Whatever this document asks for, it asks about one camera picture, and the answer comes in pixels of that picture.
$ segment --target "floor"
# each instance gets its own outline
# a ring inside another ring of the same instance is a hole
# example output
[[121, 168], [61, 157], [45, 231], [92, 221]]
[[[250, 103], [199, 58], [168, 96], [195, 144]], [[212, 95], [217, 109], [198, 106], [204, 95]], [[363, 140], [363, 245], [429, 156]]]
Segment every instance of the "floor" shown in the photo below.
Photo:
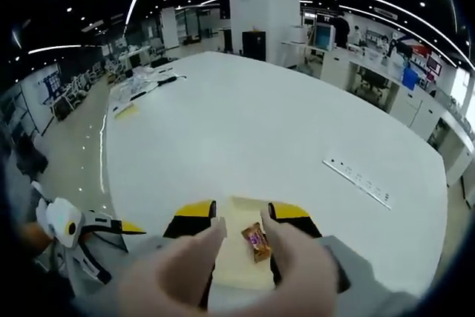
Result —
[[[170, 50], [168, 56], [184, 57], [205, 50], [217, 50], [223, 44], [216, 36], [199, 44]], [[104, 115], [108, 102], [105, 79], [95, 84], [85, 101], [63, 122], [54, 122], [42, 145], [50, 164], [41, 183], [51, 197], [66, 197], [80, 209], [93, 209], [114, 215], [103, 143]], [[451, 263], [468, 226], [471, 211], [457, 183], [448, 190], [448, 219], [437, 281]]]

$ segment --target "candy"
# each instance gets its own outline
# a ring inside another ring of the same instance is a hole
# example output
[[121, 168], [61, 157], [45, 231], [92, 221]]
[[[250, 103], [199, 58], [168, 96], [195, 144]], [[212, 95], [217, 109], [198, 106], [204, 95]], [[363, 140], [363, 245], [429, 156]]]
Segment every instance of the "candy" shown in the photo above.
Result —
[[249, 228], [244, 229], [241, 234], [251, 244], [255, 263], [270, 258], [271, 249], [259, 223], [252, 224]]

